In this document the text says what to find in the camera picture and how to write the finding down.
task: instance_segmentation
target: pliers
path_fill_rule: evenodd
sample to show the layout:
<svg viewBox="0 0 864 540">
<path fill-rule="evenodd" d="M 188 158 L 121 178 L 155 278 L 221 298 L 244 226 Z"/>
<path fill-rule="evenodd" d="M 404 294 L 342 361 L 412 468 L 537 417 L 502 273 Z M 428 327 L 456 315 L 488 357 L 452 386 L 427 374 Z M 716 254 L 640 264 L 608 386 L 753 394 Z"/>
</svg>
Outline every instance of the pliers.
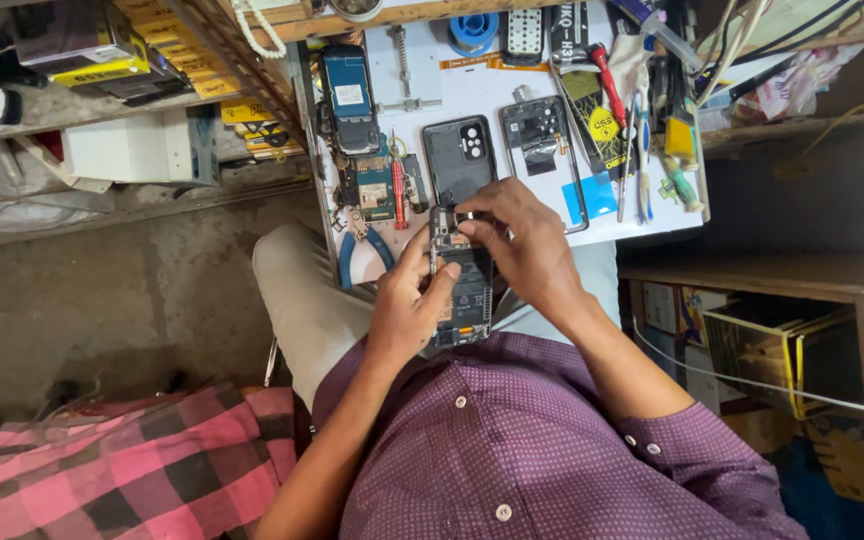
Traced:
<svg viewBox="0 0 864 540">
<path fill-rule="evenodd" d="M 342 284 L 342 289 L 352 289 L 353 277 L 351 267 L 356 244 L 363 240 L 368 240 L 368 243 L 378 253 L 382 264 L 385 264 L 387 272 L 392 270 L 392 267 L 396 265 L 396 259 L 392 256 L 389 245 L 385 243 L 385 240 L 362 219 L 361 210 L 356 207 L 346 206 L 344 212 L 348 222 L 348 231 L 342 238 L 342 246 L 339 247 L 339 281 Z"/>
</svg>

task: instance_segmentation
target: repair workbench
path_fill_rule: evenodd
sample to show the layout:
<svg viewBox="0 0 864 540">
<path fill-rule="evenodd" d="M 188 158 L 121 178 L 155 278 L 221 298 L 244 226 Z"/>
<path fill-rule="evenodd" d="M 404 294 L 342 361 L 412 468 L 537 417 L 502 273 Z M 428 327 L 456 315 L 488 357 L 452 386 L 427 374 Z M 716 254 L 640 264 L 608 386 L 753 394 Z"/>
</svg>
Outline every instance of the repair workbench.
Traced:
<svg viewBox="0 0 864 540">
<path fill-rule="evenodd" d="M 590 6 L 588 29 L 591 41 L 593 43 L 603 43 L 606 45 L 606 49 L 609 49 L 613 43 L 612 27 L 609 19 L 606 17 L 604 5 L 597 2 L 589 2 L 588 5 Z M 597 6 L 603 6 L 601 12 L 596 8 Z M 465 61 L 461 67 L 447 67 L 446 64 L 449 61 L 462 59 L 462 56 L 458 55 L 450 47 L 448 42 L 448 26 L 449 20 L 403 25 L 407 36 L 408 62 L 410 71 L 412 72 L 411 87 L 414 89 L 413 97 L 417 95 L 423 101 L 438 98 L 441 100 L 441 105 L 429 105 L 425 106 L 422 110 L 399 112 L 396 114 L 379 113 L 377 116 L 379 130 L 386 138 L 391 140 L 394 135 L 405 143 L 409 153 L 417 155 L 421 169 L 421 181 L 424 183 L 425 193 L 429 194 L 432 207 L 435 206 L 435 191 L 429 183 L 430 175 L 427 169 L 421 136 L 423 128 L 439 122 L 463 117 L 485 116 L 490 128 L 491 143 L 497 167 L 497 178 L 502 179 L 512 176 L 512 167 L 510 166 L 509 156 L 506 152 L 506 145 L 499 121 L 499 111 L 506 106 L 516 103 L 513 91 L 521 85 L 528 85 L 534 93 L 535 98 L 558 95 L 555 81 L 547 69 L 503 69 L 497 68 L 495 62 L 476 62 L 470 61 L 469 58 L 464 58 Z M 364 46 L 368 58 L 371 85 L 376 94 L 374 96 L 375 102 L 378 103 L 381 101 L 379 99 L 382 93 L 381 85 L 401 84 L 397 78 L 398 68 L 394 64 L 389 64 L 386 60 L 398 58 L 398 52 L 392 39 L 392 30 L 385 27 L 366 30 Z M 483 54 L 488 55 L 488 53 L 499 50 L 499 40 L 496 39 Z M 546 47 L 543 51 L 546 59 L 548 54 L 548 47 Z M 315 165 L 313 168 L 316 176 L 318 202 L 322 222 L 327 232 L 326 239 L 331 264 L 336 276 L 336 283 L 338 283 L 339 246 L 341 246 L 344 236 L 350 234 L 348 227 L 344 227 L 344 224 L 336 226 L 336 219 L 334 217 L 337 212 L 342 211 L 342 208 L 336 207 L 333 199 L 333 193 L 339 184 L 339 173 L 333 161 L 330 145 L 324 138 L 318 135 L 318 129 L 316 129 L 315 125 L 316 114 L 314 106 L 318 100 L 322 99 L 322 92 L 318 86 L 312 83 L 307 59 L 293 62 L 293 66 L 304 71 L 303 76 L 295 77 L 296 95 L 299 97 L 297 100 L 299 111 L 305 122 L 306 133 L 309 137 L 310 156 Z M 431 66 L 440 67 L 438 69 L 438 77 L 430 76 L 433 75 L 430 71 L 435 69 L 428 68 Z M 437 88 L 430 89 L 436 82 L 440 87 L 439 92 L 436 92 Z M 577 134 L 573 133 L 572 137 L 575 141 L 578 141 Z M 577 162 L 581 179 L 593 176 L 590 165 L 582 153 L 577 155 Z M 699 160 L 699 164 L 700 167 L 704 167 L 701 159 Z M 663 187 L 662 179 L 666 178 L 666 172 L 660 160 L 655 155 L 652 155 L 649 160 L 647 170 L 651 177 L 651 198 L 654 215 L 651 224 L 641 224 L 641 220 L 637 219 L 639 211 L 637 193 L 640 175 L 635 175 L 634 178 L 630 178 L 628 181 L 627 202 L 623 223 L 618 222 L 615 211 L 596 215 L 596 209 L 590 207 L 588 209 L 590 218 L 588 227 L 585 230 L 568 234 L 566 238 L 569 244 L 578 246 L 701 226 L 704 222 L 703 216 L 708 216 L 708 211 L 687 213 L 684 205 L 677 204 L 671 199 L 666 199 L 660 193 L 660 189 Z M 516 171 L 519 173 L 519 178 L 533 190 L 539 200 L 545 202 L 554 210 L 559 210 L 560 215 L 565 213 L 560 209 L 564 207 L 562 187 L 572 182 L 572 173 L 568 166 L 558 166 L 558 170 L 554 173 L 543 174 L 536 177 L 538 179 L 533 180 L 522 178 L 524 171 L 521 163 L 519 166 L 516 166 Z M 708 208 L 709 201 L 707 200 L 704 186 L 700 185 L 699 174 L 704 175 L 704 169 L 700 169 L 698 173 L 686 172 L 685 178 L 699 194 L 701 202 Z M 618 198 L 618 183 L 613 181 L 610 182 L 610 185 L 614 196 Z M 388 244 L 392 255 L 397 258 L 408 240 L 414 236 L 420 227 L 426 224 L 428 216 L 428 211 L 418 214 L 413 213 L 408 204 L 406 204 L 408 228 L 395 229 L 394 220 L 371 223 L 368 227 L 371 227 L 378 233 L 381 240 L 384 240 Z M 349 268 L 352 284 L 374 281 L 384 271 L 385 265 L 375 249 L 366 246 L 353 251 Z"/>
</svg>

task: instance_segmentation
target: white cable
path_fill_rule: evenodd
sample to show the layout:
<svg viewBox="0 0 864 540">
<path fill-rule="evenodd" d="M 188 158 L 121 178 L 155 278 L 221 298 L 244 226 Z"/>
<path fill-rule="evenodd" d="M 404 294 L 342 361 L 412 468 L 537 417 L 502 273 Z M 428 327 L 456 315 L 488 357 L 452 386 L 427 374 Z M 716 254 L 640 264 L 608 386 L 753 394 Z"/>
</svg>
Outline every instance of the white cable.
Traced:
<svg viewBox="0 0 864 540">
<path fill-rule="evenodd" d="M 719 21 L 718 28 L 715 29 L 715 37 L 712 40 L 712 46 L 708 48 L 708 53 L 705 55 L 705 64 L 702 65 L 702 69 L 695 73 L 696 77 L 701 76 L 703 73 L 709 69 L 709 66 L 713 63 L 713 58 L 715 57 L 715 47 L 719 45 L 719 40 L 722 38 L 722 33 L 725 31 L 725 28 L 729 26 L 729 16 L 732 14 L 733 8 L 736 6 L 738 0 L 728 0 L 728 5 L 726 6 L 726 10 L 722 13 L 722 20 Z M 703 39 L 696 45 L 696 49 L 702 46 Z"/>
<path fill-rule="evenodd" d="M 853 403 L 851 401 L 843 401 L 841 399 L 827 398 L 826 396 L 820 396 L 818 394 L 810 394 L 809 392 L 801 392 L 799 390 L 792 390 L 790 388 L 775 386 L 774 384 L 768 384 L 766 382 L 758 382 L 756 380 L 749 380 L 748 378 L 741 378 L 738 376 L 729 376 L 727 374 L 715 373 L 714 371 L 706 371 L 704 369 L 690 366 L 690 365 L 685 364 L 683 362 L 679 362 L 677 359 L 675 359 L 672 356 L 669 356 L 665 352 L 661 351 L 655 345 L 649 343 L 649 340 L 645 339 L 645 336 L 639 332 L 639 325 L 636 324 L 636 316 L 635 315 L 631 316 L 631 327 L 635 331 L 635 335 L 638 336 L 638 338 L 641 339 L 643 343 L 645 343 L 646 345 L 651 347 L 653 351 L 655 351 L 656 353 L 659 353 L 660 355 L 662 355 L 667 360 L 677 363 L 678 365 L 680 365 L 681 367 L 683 367 L 685 369 L 690 369 L 692 371 L 697 371 L 699 373 L 703 373 L 706 375 L 712 375 L 713 377 L 718 377 L 719 379 L 727 379 L 729 381 L 735 381 L 737 383 L 745 383 L 746 385 L 752 385 L 753 387 L 762 387 L 762 388 L 768 388 L 770 390 L 778 390 L 779 392 L 785 392 L 787 394 L 794 394 L 796 396 L 801 396 L 803 398 L 811 398 L 813 400 L 825 402 L 827 404 L 833 404 L 833 405 L 837 405 L 840 407 L 855 409 L 858 411 L 864 411 L 864 404 Z"/>
<path fill-rule="evenodd" d="M 281 39 L 279 39 L 279 34 L 276 33 L 276 29 L 269 24 L 269 20 L 262 14 L 262 10 L 257 9 L 256 5 L 253 4 L 253 0 L 234 0 L 232 3 L 232 10 L 235 12 L 235 19 L 238 19 L 239 21 L 239 27 L 242 29 L 242 33 L 246 35 L 248 46 L 251 47 L 256 54 L 269 60 L 278 60 L 285 57 L 285 44 L 282 43 Z M 249 23 L 246 22 L 246 12 L 252 12 L 255 16 L 255 20 L 258 21 L 258 25 L 261 26 L 262 30 L 264 30 L 265 33 L 269 35 L 269 38 L 271 38 L 271 44 L 275 46 L 276 50 L 270 51 L 258 44 L 252 30 L 249 30 Z"/>
<path fill-rule="evenodd" d="M 758 0 L 758 3 L 752 7 L 751 17 L 742 19 L 742 23 L 739 25 L 738 31 L 735 33 L 735 40 L 728 44 L 728 50 L 726 50 L 725 55 L 722 56 L 722 61 L 719 63 L 718 69 L 715 70 L 715 74 L 708 80 L 708 85 L 705 87 L 702 95 L 696 100 L 696 109 L 702 107 L 703 104 L 709 101 L 709 96 L 712 95 L 715 90 L 716 83 L 718 83 L 719 79 L 725 75 L 726 70 L 732 66 L 732 62 L 738 57 L 739 52 L 741 52 L 742 48 L 745 47 L 746 43 L 749 43 L 749 40 L 752 37 L 752 32 L 754 32 L 756 26 L 759 25 L 759 19 L 762 17 L 762 13 L 765 12 L 765 8 L 768 6 L 769 1 L 770 0 Z"/>
</svg>

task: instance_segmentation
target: smartphone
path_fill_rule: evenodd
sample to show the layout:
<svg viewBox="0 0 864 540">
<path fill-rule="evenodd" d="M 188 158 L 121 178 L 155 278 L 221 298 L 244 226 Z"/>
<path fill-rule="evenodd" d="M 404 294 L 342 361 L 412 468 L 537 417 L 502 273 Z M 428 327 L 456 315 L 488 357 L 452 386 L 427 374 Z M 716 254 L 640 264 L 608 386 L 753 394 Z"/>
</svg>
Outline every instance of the smartphone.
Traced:
<svg viewBox="0 0 864 540">
<path fill-rule="evenodd" d="M 488 338 L 492 330 L 493 258 L 485 246 L 458 230 L 468 217 L 446 206 L 432 208 L 429 215 L 429 274 L 435 276 L 439 258 L 462 266 L 432 334 L 432 343 L 440 349 Z"/>
<path fill-rule="evenodd" d="M 485 116 L 467 116 L 422 128 L 422 146 L 435 202 L 452 209 L 497 180 L 496 154 Z"/>
<path fill-rule="evenodd" d="M 328 104 L 332 144 L 346 157 L 378 152 L 381 146 L 376 104 L 365 50 L 357 45 L 326 45 L 318 58 L 321 89 Z"/>
<path fill-rule="evenodd" d="M 589 228 L 589 211 L 567 114 L 560 96 L 510 104 L 499 111 L 511 173 L 558 214 L 569 235 Z M 568 174 L 557 173 L 558 169 L 568 169 Z"/>
</svg>

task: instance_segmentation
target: concrete floor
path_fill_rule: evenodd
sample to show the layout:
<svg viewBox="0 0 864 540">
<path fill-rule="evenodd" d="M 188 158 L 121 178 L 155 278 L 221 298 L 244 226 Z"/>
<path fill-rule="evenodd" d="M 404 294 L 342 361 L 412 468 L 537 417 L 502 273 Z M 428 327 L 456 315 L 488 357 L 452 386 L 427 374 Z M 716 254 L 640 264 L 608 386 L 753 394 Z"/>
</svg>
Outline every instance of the concrete floor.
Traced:
<svg viewBox="0 0 864 540">
<path fill-rule="evenodd" d="M 0 246 L 0 419 L 33 415 L 54 381 L 147 396 L 175 369 L 261 384 L 272 326 L 251 257 L 315 191 Z"/>
</svg>

